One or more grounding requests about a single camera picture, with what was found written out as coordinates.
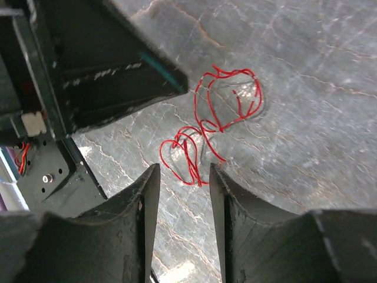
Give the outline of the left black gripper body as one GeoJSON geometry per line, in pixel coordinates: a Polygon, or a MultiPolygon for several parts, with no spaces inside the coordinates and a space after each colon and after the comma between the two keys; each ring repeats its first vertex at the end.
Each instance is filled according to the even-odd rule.
{"type": "Polygon", "coordinates": [[[1,144],[71,135],[62,56],[70,1],[1,1],[1,144]]]}

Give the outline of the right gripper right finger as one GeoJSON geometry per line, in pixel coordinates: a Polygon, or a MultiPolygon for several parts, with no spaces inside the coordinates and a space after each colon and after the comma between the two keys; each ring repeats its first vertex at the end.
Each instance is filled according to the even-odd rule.
{"type": "Polygon", "coordinates": [[[223,282],[375,282],[376,210],[295,214],[210,167],[223,282]]]}

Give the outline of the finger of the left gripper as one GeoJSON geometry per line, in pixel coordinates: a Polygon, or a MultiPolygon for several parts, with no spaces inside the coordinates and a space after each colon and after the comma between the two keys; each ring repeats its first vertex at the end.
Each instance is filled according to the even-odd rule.
{"type": "Polygon", "coordinates": [[[187,75],[112,1],[39,1],[70,133],[103,127],[185,94],[187,75]]]}

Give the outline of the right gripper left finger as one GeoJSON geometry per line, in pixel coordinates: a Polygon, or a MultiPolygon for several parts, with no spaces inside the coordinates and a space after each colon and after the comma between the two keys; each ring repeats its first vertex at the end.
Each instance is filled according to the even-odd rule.
{"type": "Polygon", "coordinates": [[[1,213],[2,282],[148,282],[160,166],[76,218],[1,213]]]}

